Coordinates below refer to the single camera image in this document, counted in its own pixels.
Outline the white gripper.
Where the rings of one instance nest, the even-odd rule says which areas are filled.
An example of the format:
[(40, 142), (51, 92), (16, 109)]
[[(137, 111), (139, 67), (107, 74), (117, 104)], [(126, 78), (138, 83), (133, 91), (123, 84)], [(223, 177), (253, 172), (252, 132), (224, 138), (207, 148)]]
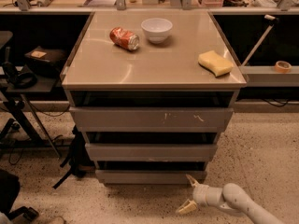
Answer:
[(208, 185), (199, 184), (191, 175), (186, 175), (193, 187), (193, 200), (185, 201), (177, 210), (179, 215), (186, 215), (197, 209), (197, 204), (203, 206), (220, 207), (224, 203), (222, 188), (213, 188)]

